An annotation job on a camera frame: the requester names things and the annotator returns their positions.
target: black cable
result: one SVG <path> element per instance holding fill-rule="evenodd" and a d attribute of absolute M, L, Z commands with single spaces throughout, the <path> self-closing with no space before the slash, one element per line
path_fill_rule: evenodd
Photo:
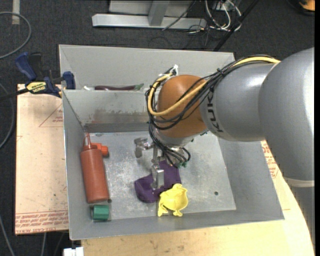
<path fill-rule="evenodd" d="M 58 250 L 59 250 L 59 246 L 60 246 L 60 244 L 61 244 L 62 238 L 64 237 L 65 234 L 66 234 L 66 233 L 64 233 L 64 232 L 61 234 L 61 236 L 60 236 L 60 238 L 59 238 L 59 241 L 58 241 L 58 243 L 56 244 L 56 247 L 55 247 L 55 249 L 54 249 L 53 256 L 56 256 L 56 255 L 57 255 L 57 252 L 58 252 Z"/>
<path fill-rule="evenodd" d="M 6 99 L 9 99 L 9 98 L 13 98 L 15 96 L 18 96 L 20 94 L 27 93 L 27 92 L 29 92 L 29 90 L 27 88 L 24 88 L 22 90 L 18 90 L 18 91 L 12 92 L 12 93 L 8 93 L 7 95 L 0 96 L 0 102 L 4 101 Z"/>
<path fill-rule="evenodd" d="M 16 53 L 22 47 L 24 47 L 29 42 L 30 37 L 31 37 L 31 33 L 32 33 L 32 29 L 31 29 L 31 25 L 30 25 L 29 21 L 24 16 L 22 16 L 21 14 L 15 13 L 15 12 L 11 12 L 11 11 L 3 11 L 3 12 L 0 12 L 0 16 L 1 15 L 13 15 L 13 16 L 17 16 L 17 17 L 20 17 L 21 19 L 23 19 L 26 22 L 26 24 L 28 25 L 28 27 L 29 27 L 29 34 L 28 34 L 26 40 L 23 42 L 23 44 L 21 44 L 18 48 L 14 49 L 13 51 L 11 51 L 11 52 L 9 52 L 9 53 L 7 53 L 5 55 L 0 56 L 0 60 L 4 59 L 5 57 L 8 57 L 8 56 L 10 56 L 10 55 L 12 55 L 14 53 Z"/>
<path fill-rule="evenodd" d="M 4 90 L 4 92 L 9 95 L 8 91 L 6 90 L 6 88 L 0 83 L 0 87 Z M 10 106 L 11 106 L 11 125 L 9 128 L 9 131 L 7 132 L 5 138 L 3 139 L 3 141 L 0 143 L 0 149 L 6 144 L 6 142 L 8 141 L 9 137 L 11 136 L 14 127 L 15 127 L 15 108 L 14 108 L 14 102 L 12 100 L 12 98 L 9 99 L 10 101 Z"/>
<path fill-rule="evenodd" d="M 191 10 L 191 8 L 195 5 L 195 3 L 196 3 L 196 1 L 194 0 L 194 1 L 190 4 L 190 6 L 189 6 L 174 22 L 172 22 L 171 24 L 169 24 L 168 26 L 166 26 L 164 29 L 162 29 L 162 31 L 165 31 L 165 30 L 171 28 L 174 24 L 176 24 L 178 21 L 180 21 L 181 18 L 182 18 L 187 12 L 189 12 L 189 11 Z"/>

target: red bottle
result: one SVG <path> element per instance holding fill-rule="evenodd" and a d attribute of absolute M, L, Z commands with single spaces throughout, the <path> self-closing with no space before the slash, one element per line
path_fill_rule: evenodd
<path fill-rule="evenodd" d="M 108 147 L 101 143 L 91 143 L 87 132 L 80 153 L 86 200 L 89 204 L 110 200 L 103 156 L 108 155 Z"/>

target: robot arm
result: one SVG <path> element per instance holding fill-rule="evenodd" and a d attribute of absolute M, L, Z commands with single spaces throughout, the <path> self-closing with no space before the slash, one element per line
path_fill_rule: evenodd
<path fill-rule="evenodd" d="M 150 135 L 164 156 L 207 130 L 229 141 L 266 139 L 288 184 L 314 195 L 314 63 L 311 48 L 281 62 L 246 57 L 207 77 L 172 69 L 146 94 Z"/>

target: metal stand base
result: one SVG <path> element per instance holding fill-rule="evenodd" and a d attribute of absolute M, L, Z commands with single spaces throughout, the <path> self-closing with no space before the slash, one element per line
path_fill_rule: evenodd
<path fill-rule="evenodd" d="M 92 16 L 94 27 L 124 27 L 124 28 L 149 28 L 164 29 L 173 23 L 176 17 L 163 17 L 160 25 L 150 25 L 148 16 L 119 15 L 119 14 L 95 14 Z M 206 26 L 206 21 L 200 18 L 181 18 L 170 29 L 188 30 L 193 25 Z"/>

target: white cable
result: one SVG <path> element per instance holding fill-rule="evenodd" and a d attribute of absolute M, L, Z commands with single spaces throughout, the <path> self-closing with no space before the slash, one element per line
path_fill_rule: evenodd
<path fill-rule="evenodd" d="M 15 13 L 15 12 L 12 12 L 12 11 L 2 11 L 2 12 L 0 12 L 0 16 L 2 16 L 2 15 L 13 15 L 13 16 L 20 17 L 20 18 L 23 19 L 23 20 L 26 22 L 26 24 L 28 25 L 29 33 L 28 33 L 28 36 L 27 36 L 26 40 L 23 42 L 23 44 L 21 44 L 18 48 L 14 49 L 13 51 L 11 51 L 11 52 L 9 52 L 9 53 L 7 53 L 7 54 L 5 54 L 5 55 L 0 56 L 0 60 L 1 60 L 1 59 L 4 59 L 5 57 L 8 57 L 8 56 L 10 56 L 10 55 L 12 55 L 12 54 L 14 54 L 14 53 L 16 53 L 16 52 L 19 51 L 22 47 L 24 47 L 24 46 L 29 42 L 30 37 L 31 37 L 31 33 L 32 33 L 32 29 L 31 29 L 31 25 L 30 25 L 29 21 L 28 21 L 24 16 L 22 16 L 21 14 Z"/>
<path fill-rule="evenodd" d="M 237 14 L 239 15 L 239 17 L 242 15 L 239 8 L 230 0 L 227 0 L 228 3 L 230 3 L 233 8 L 235 9 L 235 11 L 237 12 Z M 210 13 L 210 10 L 209 10 L 209 6 L 208 6 L 208 1 L 206 0 L 205 1 L 205 9 L 206 9 L 206 12 L 207 14 L 210 16 L 211 20 L 213 21 L 213 23 L 217 26 L 209 26 L 210 29 L 214 29 L 214 30 L 220 30 L 220 31 L 226 31 L 226 32 L 229 32 L 230 29 L 228 29 L 231 25 L 231 17 L 226 9 L 226 6 L 224 3 L 221 4 L 222 8 L 223 8 L 223 11 L 226 13 L 227 15 L 227 18 L 228 18 L 228 25 L 224 25 L 224 26 L 221 26 L 220 24 L 217 23 L 217 21 L 212 17 L 211 13 Z M 234 31 L 238 31 L 241 27 L 241 24 L 234 30 Z"/>
<path fill-rule="evenodd" d="M 220 26 L 220 25 L 216 22 L 216 20 L 212 17 L 211 12 L 210 12 L 209 7 L 208 7 L 208 1 L 207 1 L 207 0 L 204 1 L 204 5 L 205 5 L 206 13 L 209 15 L 209 17 L 211 18 L 211 20 L 214 22 L 214 24 L 216 24 L 218 27 L 221 28 L 221 26 Z"/>

